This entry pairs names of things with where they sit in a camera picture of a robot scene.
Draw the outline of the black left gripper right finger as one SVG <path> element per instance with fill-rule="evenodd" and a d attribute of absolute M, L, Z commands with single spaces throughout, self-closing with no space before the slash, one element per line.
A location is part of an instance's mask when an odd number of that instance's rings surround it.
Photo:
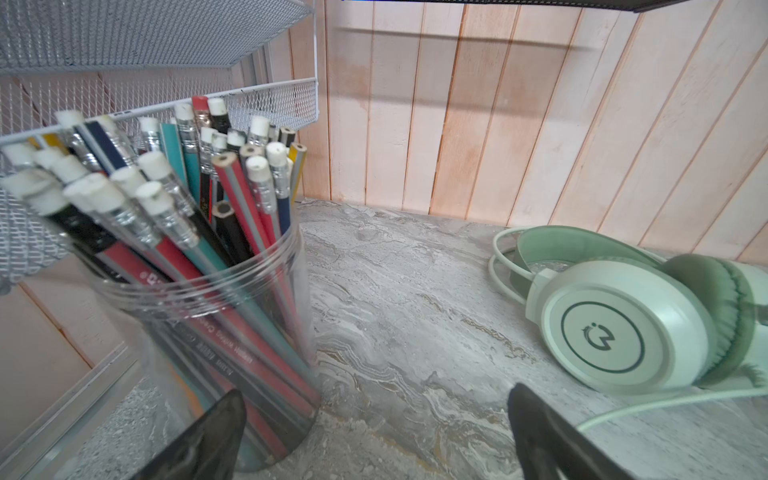
<path fill-rule="evenodd" d="M 528 386 L 510 390 L 507 413 L 526 479 L 630 479 Z"/>

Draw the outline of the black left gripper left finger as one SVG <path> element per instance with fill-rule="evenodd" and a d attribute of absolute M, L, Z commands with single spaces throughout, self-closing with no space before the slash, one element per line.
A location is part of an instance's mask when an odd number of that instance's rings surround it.
<path fill-rule="evenodd" d="M 132 479 L 232 479 L 245 423 L 243 395 L 231 390 Z"/>

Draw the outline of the mint green headphones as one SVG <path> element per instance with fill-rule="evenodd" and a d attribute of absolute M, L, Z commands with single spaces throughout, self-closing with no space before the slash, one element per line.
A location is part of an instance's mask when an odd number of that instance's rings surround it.
<path fill-rule="evenodd" d="M 767 272 L 669 259 L 569 226 L 511 231 L 488 268 L 558 362 L 590 388 L 642 396 L 746 388 L 767 367 Z"/>

